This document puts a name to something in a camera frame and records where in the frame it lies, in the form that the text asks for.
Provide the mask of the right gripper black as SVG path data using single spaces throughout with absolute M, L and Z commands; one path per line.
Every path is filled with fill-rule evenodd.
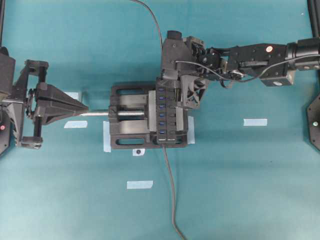
M 198 109 L 209 81 L 218 81 L 212 73 L 221 70 L 221 53 L 193 36 L 167 36 L 162 45 L 161 72 L 157 89 L 180 89 L 177 107 Z

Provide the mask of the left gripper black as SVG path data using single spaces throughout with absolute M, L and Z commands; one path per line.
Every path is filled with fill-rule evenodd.
M 18 80 L 13 84 L 12 94 L 9 96 L 9 118 L 12 123 L 12 133 L 17 147 L 39 149 L 42 146 L 42 125 L 75 117 L 87 113 L 89 108 L 80 101 L 51 84 L 45 83 L 49 63 L 46 61 L 26 60 Z M 23 136 L 25 113 L 31 117 L 32 100 L 35 91 L 28 94 L 29 75 L 38 77 L 36 85 L 36 99 L 65 104 L 63 106 L 37 106 L 34 113 L 33 136 Z

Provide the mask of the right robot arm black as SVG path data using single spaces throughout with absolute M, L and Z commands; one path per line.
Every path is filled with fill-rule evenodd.
M 255 79 L 268 87 L 291 86 L 297 70 L 319 67 L 319 38 L 288 44 L 206 48 L 203 40 L 169 31 L 162 46 L 156 104 L 160 110 L 195 109 L 212 81 L 219 82 L 225 89 Z

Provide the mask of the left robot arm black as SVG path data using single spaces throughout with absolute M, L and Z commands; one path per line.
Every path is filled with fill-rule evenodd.
M 27 59 L 17 81 L 15 64 L 7 48 L 1 47 L 0 124 L 9 124 L 0 135 L 2 153 L 9 147 L 11 135 L 17 147 L 39 149 L 43 144 L 43 126 L 89 111 L 79 100 L 46 83 L 48 62 Z

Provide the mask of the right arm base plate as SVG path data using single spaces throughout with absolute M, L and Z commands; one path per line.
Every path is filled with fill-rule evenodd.
M 320 93 L 313 96 L 302 108 L 303 139 L 320 152 Z

